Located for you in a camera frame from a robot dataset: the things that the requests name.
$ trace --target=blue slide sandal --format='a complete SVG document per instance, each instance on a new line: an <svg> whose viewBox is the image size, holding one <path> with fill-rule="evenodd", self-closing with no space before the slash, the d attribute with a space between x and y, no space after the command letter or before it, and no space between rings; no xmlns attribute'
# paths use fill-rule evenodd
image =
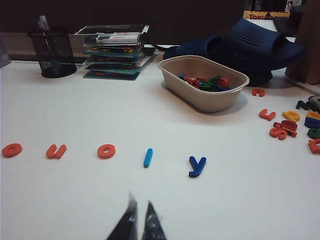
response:
<svg viewBox="0 0 320 240"><path fill-rule="evenodd" d="M163 54L163 59L184 55L197 55L208 58L211 51L221 42L222 37L213 35L196 41L189 41L181 46L169 47Z"/></svg>
<svg viewBox="0 0 320 240"><path fill-rule="evenodd" d="M215 35L184 43L169 48L163 58L182 55L203 56L235 69L250 78L249 86L258 86L272 78L272 70L285 68L303 58L306 47L303 43L290 42L280 32L241 19L224 38Z"/></svg>

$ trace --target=table surface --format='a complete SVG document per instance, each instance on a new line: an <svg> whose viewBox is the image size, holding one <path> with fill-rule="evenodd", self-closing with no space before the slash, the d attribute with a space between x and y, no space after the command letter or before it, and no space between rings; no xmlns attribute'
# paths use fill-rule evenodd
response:
<svg viewBox="0 0 320 240"><path fill-rule="evenodd" d="M245 87L232 107L199 112L166 89L162 54L135 81L83 78L83 67L57 79L36 63L1 69L1 149L23 147L1 156L1 239L104 240L130 193L138 239L148 200L168 240L320 239L320 156L308 146L308 111L295 108L312 94L279 69L264 97ZM258 116L264 108L272 121ZM297 137L270 137L289 110L301 115ZM46 158L51 144L67 145L61 159ZM112 158L97 156L103 144L116 147ZM207 158L195 179L190 156Z"/></svg>

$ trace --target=beige plastic tray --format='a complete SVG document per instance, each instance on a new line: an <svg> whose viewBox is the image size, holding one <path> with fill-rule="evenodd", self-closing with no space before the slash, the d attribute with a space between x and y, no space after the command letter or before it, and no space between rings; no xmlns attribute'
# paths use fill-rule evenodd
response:
<svg viewBox="0 0 320 240"><path fill-rule="evenodd" d="M202 56L185 55L159 62L166 86L203 112L214 113L232 106L243 87L248 85L245 74L211 61ZM211 79L217 75L227 78L228 91L208 92L199 90L180 79L179 75Z"/></svg>

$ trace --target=stacked plastic tray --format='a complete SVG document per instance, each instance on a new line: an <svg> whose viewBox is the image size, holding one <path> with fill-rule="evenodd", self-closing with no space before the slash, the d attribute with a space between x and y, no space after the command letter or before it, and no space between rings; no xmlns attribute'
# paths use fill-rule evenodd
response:
<svg viewBox="0 0 320 240"><path fill-rule="evenodd" d="M84 78L135 80L144 63L143 44L91 46L84 53L90 55L85 62L89 70Z"/></svg>

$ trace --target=black mesh pencil holder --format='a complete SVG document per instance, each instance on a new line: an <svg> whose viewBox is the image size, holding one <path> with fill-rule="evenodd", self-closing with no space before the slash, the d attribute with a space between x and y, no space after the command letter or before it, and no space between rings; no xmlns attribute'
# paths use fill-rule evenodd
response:
<svg viewBox="0 0 320 240"><path fill-rule="evenodd" d="M67 28L53 27L48 32L35 30L28 36L32 39L42 76L61 78L77 70Z"/></svg>

